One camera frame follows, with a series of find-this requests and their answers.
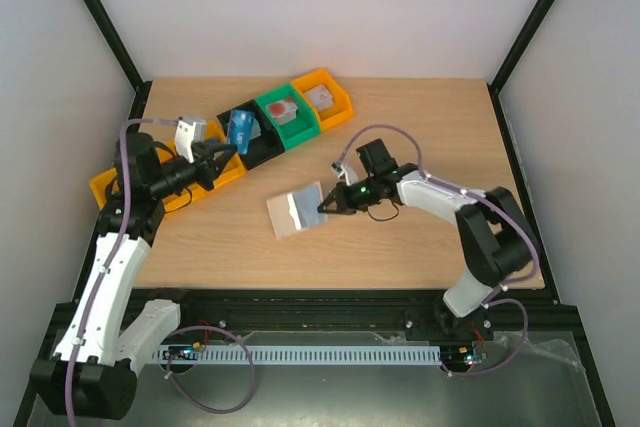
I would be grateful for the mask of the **blue VIP card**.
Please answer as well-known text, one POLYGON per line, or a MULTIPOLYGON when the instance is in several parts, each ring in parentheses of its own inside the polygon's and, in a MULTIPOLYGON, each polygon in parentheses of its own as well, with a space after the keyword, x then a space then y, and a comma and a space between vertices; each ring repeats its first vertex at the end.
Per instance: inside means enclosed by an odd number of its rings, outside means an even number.
POLYGON ((249 149, 255 115, 251 111, 234 109, 231 111, 226 143, 234 145, 239 155, 246 155, 249 149))

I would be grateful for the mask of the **beige card holder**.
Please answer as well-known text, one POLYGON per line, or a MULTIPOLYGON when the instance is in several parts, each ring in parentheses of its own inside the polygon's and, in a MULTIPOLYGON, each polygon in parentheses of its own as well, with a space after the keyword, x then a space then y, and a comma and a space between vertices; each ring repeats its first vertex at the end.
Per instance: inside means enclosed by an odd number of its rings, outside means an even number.
POLYGON ((318 210, 323 200, 319 182, 269 198, 266 206, 275 237, 284 239, 327 223, 328 215, 318 210))

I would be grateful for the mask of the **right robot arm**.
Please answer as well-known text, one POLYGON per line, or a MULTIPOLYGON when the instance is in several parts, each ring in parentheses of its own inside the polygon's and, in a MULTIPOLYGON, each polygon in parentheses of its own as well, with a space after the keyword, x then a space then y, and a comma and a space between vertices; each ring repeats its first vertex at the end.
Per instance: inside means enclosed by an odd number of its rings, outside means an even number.
POLYGON ((540 264, 539 247, 515 197, 506 188, 467 189, 400 165, 380 139, 356 149, 362 180, 342 161, 332 164, 339 181, 318 205, 330 215, 353 215, 388 200, 420 209, 457 228, 464 259, 460 278, 435 301, 433 323, 445 337, 460 337, 471 316, 507 287, 528 264, 540 264))

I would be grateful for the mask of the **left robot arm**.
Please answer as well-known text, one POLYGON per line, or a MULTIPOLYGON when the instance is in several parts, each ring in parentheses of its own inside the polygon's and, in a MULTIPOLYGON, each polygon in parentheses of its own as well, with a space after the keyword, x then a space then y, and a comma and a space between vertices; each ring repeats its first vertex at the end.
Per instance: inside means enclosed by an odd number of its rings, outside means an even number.
POLYGON ((134 281, 165 216, 164 200, 198 184, 214 188, 237 148, 217 140, 191 145, 190 158, 159 159, 147 133, 123 134, 115 160, 118 189, 97 224, 93 265, 69 326, 30 379, 49 411, 70 425, 81 417, 120 420, 130 410, 141 370, 181 320, 179 305, 152 300, 122 325, 134 281))

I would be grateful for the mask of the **red circle card stack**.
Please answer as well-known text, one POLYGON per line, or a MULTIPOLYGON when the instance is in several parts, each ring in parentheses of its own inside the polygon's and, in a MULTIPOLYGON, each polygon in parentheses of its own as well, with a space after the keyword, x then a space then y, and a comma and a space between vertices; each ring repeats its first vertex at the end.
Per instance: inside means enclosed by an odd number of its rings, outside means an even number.
POLYGON ((277 125, 284 125, 296 119, 298 107, 293 97, 286 97, 267 104, 266 111, 277 125))

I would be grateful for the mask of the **white patterned card stack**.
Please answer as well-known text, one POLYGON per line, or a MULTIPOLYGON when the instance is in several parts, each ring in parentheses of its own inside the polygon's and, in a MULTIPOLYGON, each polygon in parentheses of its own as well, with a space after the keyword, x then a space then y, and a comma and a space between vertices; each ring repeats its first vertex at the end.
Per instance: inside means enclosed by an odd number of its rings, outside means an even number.
POLYGON ((325 85, 317 85, 304 93, 310 104, 319 112, 334 105, 332 93, 325 85))

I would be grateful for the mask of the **black bin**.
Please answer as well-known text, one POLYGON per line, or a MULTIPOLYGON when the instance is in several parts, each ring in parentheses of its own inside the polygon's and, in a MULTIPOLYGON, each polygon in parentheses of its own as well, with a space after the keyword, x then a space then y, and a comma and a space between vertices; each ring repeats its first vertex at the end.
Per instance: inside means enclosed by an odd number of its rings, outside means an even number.
POLYGON ((285 152, 276 128, 254 99, 236 106, 235 109, 253 112, 262 128, 261 136, 250 141, 247 154, 240 155, 247 170, 252 170, 285 152))

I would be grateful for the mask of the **green bin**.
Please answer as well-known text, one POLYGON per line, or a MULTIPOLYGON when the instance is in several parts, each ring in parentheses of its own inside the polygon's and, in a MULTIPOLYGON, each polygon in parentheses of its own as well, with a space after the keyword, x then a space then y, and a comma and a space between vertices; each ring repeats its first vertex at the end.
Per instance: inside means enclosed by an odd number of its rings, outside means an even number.
POLYGON ((255 100, 275 127, 286 151, 320 134, 315 112, 291 83, 258 95, 255 100), (270 105, 276 103, 284 106, 284 114, 277 115, 270 110, 270 105))

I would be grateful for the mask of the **yellow bin far right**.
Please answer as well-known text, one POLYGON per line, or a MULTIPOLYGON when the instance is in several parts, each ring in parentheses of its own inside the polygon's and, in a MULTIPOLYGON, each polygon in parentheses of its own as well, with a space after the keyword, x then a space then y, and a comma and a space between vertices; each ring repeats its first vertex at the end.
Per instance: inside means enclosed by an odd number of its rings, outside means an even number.
POLYGON ((328 70, 316 69, 294 78, 291 85, 315 113, 320 130, 328 131, 354 117, 349 94, 328 70))

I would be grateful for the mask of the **yellow bin far left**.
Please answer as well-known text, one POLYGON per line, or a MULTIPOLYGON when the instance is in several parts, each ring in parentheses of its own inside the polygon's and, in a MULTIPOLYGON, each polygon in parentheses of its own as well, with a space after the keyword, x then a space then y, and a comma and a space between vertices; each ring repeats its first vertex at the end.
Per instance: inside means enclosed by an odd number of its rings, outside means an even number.
POLYGON ((89 181, 89 186, 98 207, 102 209, 106 205, 109 197, 119 191, 117 170, 111 168, 98 174, 89 181))

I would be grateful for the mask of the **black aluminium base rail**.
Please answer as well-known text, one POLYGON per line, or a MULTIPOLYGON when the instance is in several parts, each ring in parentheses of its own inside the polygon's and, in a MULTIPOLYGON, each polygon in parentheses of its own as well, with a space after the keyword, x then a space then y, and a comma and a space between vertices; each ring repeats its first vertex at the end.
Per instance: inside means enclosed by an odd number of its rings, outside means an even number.
MULTIPOLYGON (((530 331, 571 332, 578 341, 586 339, 577 307, 561 304, 548 289, 515 289, 505 296, 514 298, 526 308, 530 331)), ((410 337, 435 339, 436 303, 442 289, 419 290, 230 290, 230 289, 134 289, 125 307, 124 318, 116 321, 120 329, 128 327, 142 312, 147 301, 168 299, 182 309, 180 326, 201 321, 236 332, 257 330, 373 330, 407 331, 410 337)), ((511 304, 480 312, 475 320, 478 330, 484 329, 484 315, 490 329, 519 331, 522 328, 520 309, 511 304)))

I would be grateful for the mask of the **left black frame post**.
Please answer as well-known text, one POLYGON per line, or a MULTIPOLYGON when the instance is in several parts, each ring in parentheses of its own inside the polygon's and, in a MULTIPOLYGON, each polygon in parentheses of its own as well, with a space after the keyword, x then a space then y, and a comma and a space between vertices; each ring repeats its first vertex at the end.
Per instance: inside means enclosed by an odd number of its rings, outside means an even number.
POLYGON ((82 1, 134 92, 146 91, 148 83, 142 79, 103 2, 82 1))

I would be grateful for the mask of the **black frame post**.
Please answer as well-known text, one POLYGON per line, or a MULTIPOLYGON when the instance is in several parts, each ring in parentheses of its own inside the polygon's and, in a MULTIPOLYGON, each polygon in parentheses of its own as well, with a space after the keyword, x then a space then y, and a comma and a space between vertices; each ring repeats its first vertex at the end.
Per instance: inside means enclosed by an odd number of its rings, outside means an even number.
POLYGON ((146 91, 148 83, 142 79, 103 2, 82 1, 134 92, 146 91))
POLYGON ((534 3, 525 22, 501 63, 494 79, 488 85, 492 98, 498 97, 506 86, 509 78, 513 74, 519 61, 541 27, 555 1, 556 0, 536 0, 534 3))

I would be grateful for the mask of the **right black frame post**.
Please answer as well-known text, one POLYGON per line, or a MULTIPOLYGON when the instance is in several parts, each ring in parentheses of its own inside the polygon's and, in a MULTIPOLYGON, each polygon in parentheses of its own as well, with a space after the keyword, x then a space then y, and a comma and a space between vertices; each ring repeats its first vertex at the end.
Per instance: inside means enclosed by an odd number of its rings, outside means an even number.
POLYGON ((509 78, 513 74, 519 61, 541 27, 555 1, 556 0, 536 0, 534 3, 525 22, 501 63, 494 79, 488 85, 492 98, 498 97, 506 86, 509 78))

